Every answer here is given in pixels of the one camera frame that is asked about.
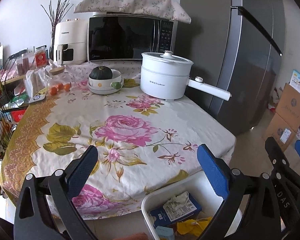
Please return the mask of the yellow snack wrapper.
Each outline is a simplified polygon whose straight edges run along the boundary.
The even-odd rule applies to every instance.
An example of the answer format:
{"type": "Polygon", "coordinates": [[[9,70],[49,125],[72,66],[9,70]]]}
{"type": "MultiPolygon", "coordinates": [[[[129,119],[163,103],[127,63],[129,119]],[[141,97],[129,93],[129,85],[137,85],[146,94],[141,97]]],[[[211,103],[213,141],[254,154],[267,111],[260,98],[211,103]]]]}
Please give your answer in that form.
{"type": "Polygon", "coordinates": [[[210,224],[212,217],[201,219],[188,219],[177,223],[177,232],[180,235],[193,235],[199,237],[210,224]]]}

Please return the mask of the white tissue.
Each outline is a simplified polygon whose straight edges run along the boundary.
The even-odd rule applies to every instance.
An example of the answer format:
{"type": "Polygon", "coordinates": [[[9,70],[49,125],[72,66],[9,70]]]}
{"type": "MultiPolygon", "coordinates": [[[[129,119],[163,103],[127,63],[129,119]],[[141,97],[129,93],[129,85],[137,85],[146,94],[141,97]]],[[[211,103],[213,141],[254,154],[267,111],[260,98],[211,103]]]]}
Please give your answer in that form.
{"type": "Polygon", "coordinates": [[[165,211],[177,211],[179,208],[184,206],[187,201],[189,200],[189,193],[187,191],[183,192],[182,194],[178,196],[174,196],[171,199],[169,199],[164,205],[163,208],[165,211]]]}

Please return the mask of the blue cracker box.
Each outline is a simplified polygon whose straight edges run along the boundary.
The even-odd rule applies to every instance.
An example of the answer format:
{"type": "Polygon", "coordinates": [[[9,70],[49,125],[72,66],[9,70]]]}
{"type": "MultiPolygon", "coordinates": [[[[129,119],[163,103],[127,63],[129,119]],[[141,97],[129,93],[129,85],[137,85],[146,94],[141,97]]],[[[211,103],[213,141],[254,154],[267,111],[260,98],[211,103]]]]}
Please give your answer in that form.
{"type": "Polygon", "coordinates": [[[169,199],[162,206],[152,210],[149,214],[153,218],[153,226],[168,227],[174,223],[181,222],[193,215],[198,215],[202,211],[202,206],[185,191],[178,196],[169,199]]]}

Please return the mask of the light blue milk carton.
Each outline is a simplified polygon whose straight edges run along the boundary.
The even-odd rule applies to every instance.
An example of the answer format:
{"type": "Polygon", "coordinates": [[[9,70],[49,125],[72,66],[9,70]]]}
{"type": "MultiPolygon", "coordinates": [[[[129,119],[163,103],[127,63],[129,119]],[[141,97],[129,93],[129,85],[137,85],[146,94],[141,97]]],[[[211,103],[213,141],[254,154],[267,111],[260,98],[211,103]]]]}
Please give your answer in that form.
{"type": "Polygon", "coordinates": [[[155,231],[160,240],[175,240],[175,235],[172,228],[157,226],[155,231]]]}

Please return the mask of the white plastic trash bin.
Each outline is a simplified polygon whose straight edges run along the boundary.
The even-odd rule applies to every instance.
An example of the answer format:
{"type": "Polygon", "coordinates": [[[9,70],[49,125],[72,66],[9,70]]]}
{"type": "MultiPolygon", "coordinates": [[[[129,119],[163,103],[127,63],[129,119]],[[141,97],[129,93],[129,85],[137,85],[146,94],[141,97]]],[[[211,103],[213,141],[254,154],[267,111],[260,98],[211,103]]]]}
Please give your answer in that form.
{"type": "Polygon", "coordinates": [[[168,227],[200,212],[212,217],[222,201],[205,173],[200,171],[147,195],[142,201],[141,211],[153,239],[159,239],[155,228],[168,227]]]}

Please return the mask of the lower cardboard box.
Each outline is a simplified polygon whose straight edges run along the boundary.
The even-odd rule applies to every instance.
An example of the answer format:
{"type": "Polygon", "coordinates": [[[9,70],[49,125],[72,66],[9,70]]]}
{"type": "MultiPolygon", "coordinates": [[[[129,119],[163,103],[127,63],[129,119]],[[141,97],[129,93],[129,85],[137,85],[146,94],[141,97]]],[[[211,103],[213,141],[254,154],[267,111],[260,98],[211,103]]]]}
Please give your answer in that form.
{"type": "Polygon", "coordinates": [[[262,139],[266,141],[269,137],[273,137],[281,150],[285,152],[296,138],[299,126],[300,115],[276,112],[262,135],[262,139]]]}

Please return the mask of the cardboard box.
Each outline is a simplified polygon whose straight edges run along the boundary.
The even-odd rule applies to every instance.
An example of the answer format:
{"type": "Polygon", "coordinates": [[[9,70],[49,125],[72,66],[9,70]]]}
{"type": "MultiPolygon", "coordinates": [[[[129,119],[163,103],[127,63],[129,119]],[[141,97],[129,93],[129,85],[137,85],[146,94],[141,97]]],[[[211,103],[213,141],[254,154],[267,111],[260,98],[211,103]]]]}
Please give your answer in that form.
{"type": "Polygon", "coordinates": [[[300,115],[276,112],[262,135],[262,139],[266,141],[269,137],[273,137],[281,150],[285,152],[296,138],[299,126],[300,115]]]}
{"type": "Polygon", "coordinates": [[[297,131],[300,126],[300,93],[286,83],[281,98],[276,107],[276,113],[297,131]]]}

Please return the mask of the floral tablecloth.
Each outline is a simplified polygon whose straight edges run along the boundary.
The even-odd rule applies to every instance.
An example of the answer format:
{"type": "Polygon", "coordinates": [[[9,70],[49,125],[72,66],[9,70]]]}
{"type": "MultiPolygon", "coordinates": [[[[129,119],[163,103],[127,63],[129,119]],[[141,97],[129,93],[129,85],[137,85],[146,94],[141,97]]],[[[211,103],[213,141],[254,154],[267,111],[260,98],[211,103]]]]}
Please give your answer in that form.
{"type": "Polygon", "coordinates": [[[138,63],[107,63],[124,78],[121,90],[93,94],[87,87],[93,64],[68,66],[69,91],[30,105],[14,131],[1,165],[0,185],[17,202],[27,174],[51,175],[89,146],[98,161],[72,201],[84,219],[139,211],[152,191],[200,170],[197,148],[230,161],[236,138],[187,97],[165,101],[140,89],[138,63]]]}

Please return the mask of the orange tangerine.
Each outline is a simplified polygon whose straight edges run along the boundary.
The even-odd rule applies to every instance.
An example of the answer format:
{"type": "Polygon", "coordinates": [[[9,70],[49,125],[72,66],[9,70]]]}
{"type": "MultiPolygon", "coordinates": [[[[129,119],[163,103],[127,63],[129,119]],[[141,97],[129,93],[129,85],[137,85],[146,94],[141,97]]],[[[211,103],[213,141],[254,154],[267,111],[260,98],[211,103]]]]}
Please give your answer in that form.
{"type": "Polygon", "coordinates": [[[59,83],[59,84],[57,85],[57,89],[58,89],[58,90],[63,90],[63,89],[64,89],[64,85],[63,85],[62,83],[59,83]]]}
{"type": "Polygon", "coordinates": [[[57,87],[51,86],[51,87],[49,88],[49,93],[50,93],[51,96],[56,95],[56,94],[58,93],[57,87]]]}
{"type": "Polygon", "coordinates": [[[63,85],[63,89],[66,91],[66,92],[69,92],[70,91],[70,88],[71,88],[71,83],[66,83],[63,85]]]}

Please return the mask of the clear glass jar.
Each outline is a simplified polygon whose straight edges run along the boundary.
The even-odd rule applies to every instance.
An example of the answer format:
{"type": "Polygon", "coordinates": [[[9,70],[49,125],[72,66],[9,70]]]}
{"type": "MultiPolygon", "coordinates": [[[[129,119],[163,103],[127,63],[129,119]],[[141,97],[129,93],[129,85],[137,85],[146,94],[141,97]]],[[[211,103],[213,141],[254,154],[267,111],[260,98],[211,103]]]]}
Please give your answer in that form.
{"type": "Polygon", "coordinates": [[[75,83],[74,76],[65,70],[65,67],[52,68],[49,71],[49,79],[47,82],[48,92],[51,86],[57,87],[59,83],[66,84],[71,83],[71,86],[75,83]]]}

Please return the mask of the white ceramic bowl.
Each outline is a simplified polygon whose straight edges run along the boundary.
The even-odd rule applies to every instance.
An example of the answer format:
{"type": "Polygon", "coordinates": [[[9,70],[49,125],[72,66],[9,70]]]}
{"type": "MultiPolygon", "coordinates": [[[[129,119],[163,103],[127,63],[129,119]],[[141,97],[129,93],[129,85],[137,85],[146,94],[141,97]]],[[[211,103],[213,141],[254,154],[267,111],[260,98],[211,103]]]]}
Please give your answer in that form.
{"type": "Polygon", "coordinates": [[[112,82],[121,82],[123,85],[123,77],[120,71],[111,69],[113,72],[113,78],[109,80],[94,80],[89,78],[87,87],[89,90],[98,95],[109,95],[118,92],[119,90],[115,90],[111,87],[112,82]]]}

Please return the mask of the green lime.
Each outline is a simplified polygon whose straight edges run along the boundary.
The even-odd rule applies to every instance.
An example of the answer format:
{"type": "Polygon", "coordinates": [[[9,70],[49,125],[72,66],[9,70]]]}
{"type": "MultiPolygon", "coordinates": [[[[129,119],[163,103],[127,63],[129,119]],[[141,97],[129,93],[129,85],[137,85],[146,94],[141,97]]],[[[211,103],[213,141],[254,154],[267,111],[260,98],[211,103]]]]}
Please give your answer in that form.
{"type": "Polygon", "coordinates": [[[115,90],[120,90],[122,88],[121,82],[112,82],[111,87],[113,87],[115,90]]]}

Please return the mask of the dark green squash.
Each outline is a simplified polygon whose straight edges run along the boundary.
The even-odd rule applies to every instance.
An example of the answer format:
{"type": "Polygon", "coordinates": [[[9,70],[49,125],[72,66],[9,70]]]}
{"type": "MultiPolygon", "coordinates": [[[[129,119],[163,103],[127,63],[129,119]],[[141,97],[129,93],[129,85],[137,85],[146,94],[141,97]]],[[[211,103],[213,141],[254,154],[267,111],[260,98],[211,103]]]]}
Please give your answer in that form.
{"type": "Polygon", "coordinates": [[[89,77],[94,80],[109,80],[113,78],[113,72],[106,66],[98,66],[91,71],[89,77]]]}

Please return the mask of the red label jar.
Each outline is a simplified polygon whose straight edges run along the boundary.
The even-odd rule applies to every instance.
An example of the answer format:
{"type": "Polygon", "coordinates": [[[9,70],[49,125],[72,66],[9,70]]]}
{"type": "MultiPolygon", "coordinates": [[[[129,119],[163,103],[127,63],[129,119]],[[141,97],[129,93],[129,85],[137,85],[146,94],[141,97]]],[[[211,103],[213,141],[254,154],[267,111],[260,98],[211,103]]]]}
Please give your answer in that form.
{"type": "Polygon", "coordinates": [[[43,68],[48,64],[49,57],[46,45],[35,49],[34,58],[37,68],[43,68]]]}

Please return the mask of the grey refrigerator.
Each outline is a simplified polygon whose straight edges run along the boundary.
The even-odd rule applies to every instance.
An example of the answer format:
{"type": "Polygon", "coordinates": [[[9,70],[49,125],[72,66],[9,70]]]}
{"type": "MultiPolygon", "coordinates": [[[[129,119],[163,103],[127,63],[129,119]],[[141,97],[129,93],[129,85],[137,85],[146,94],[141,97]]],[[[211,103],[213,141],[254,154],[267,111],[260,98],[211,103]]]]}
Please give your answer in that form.
{"type": "Polygon", "coordinates": [[[280,72],[285,45],[282,0],[180,0],[174,53],[193,62],[191,77],[229,91],[227,101],[187,87],[186,96],[232,134],[256,126],[280,72]]]}

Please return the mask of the white air fryer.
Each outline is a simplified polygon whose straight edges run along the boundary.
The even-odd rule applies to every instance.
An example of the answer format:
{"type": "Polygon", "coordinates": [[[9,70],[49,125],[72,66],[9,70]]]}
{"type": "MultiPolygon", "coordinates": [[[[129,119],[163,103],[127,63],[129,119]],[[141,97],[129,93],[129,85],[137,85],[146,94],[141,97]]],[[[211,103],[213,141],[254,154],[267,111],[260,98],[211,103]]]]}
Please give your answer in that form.
{"type": "Polygon", "coordinates": [[[55,29],[53,60],[58,65],[79,65],[87,61],[87,20],[60,22],[55,29]]]}

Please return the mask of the white electric cooking pot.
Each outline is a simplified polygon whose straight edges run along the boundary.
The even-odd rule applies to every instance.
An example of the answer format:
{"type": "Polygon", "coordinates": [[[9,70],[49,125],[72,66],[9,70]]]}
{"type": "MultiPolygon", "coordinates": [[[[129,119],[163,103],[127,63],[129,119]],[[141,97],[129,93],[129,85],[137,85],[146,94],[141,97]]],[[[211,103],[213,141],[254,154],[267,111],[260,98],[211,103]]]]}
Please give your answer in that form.
{"type": "Polygon", "coordinates": [[[200,76],[190,78],[193,62],[175,56],[171,51],[164,53],[142,53],[141,90],[149,96],[177,100],[184,96],[186,87],[191,87],[222,100],[228,101],[230,92],[208,85],[200,76]]]}

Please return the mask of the black microwave oven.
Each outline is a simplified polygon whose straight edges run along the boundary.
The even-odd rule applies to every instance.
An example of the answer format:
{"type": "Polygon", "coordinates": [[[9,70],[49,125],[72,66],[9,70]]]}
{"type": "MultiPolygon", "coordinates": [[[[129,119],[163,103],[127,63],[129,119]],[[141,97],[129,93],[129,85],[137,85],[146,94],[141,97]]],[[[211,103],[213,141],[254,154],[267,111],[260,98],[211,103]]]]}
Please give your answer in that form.
{"type": "Polygon", "coordinates": [[[172,48],[174,22],[150,16],[105,14],[89,18],[88,61],[140,60],[172,48]]]}

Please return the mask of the dried twig bundle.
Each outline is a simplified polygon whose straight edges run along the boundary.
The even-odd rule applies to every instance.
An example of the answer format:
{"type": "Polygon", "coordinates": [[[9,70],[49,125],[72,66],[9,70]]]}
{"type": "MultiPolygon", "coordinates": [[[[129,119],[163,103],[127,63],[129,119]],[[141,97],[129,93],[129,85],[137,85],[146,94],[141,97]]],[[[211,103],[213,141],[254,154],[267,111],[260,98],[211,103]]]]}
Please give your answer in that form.
{"type": "Polygon", "coordinates": [[[53,9],[52,0],[50,0],[48,9],[46,9],[42,4],[40,6],[43,8],[46,15],[48,16],[51,25],[51,41],[50,41],[50,48],[49,48],[49,58],[53,60],[56,25],[60,23],[63,20],[63,18],[65,18],[66,14],[74,5],[70,2],[70,0],[57,0],[57,7],[56,9],[53,9]]]}

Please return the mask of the floral cloth microwave cover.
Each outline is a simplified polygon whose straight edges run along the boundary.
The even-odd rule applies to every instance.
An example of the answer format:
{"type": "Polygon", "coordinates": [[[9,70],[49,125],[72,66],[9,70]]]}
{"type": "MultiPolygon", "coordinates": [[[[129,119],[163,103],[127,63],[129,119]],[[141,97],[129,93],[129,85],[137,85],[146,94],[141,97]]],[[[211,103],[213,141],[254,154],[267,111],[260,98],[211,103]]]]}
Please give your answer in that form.
{"type": "Polygon", "coordinates": [[[112,12],[153,16],[166,20],[190,24],[191,18],[174,0],[83,0],[74,13],[112,12]]]}

